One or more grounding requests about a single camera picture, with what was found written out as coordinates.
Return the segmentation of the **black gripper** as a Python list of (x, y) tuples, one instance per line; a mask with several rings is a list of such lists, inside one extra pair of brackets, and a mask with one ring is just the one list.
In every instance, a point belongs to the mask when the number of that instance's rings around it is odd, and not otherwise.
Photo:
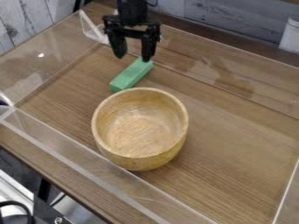
[(154, 56), (160, 24), (148, 18), (148, 6), (146, 0), (115, 0), (115, 14), (102, 16), (103, 31), (118, 59), (126, 54), (125, 37), (141, 38), (142, 62)]

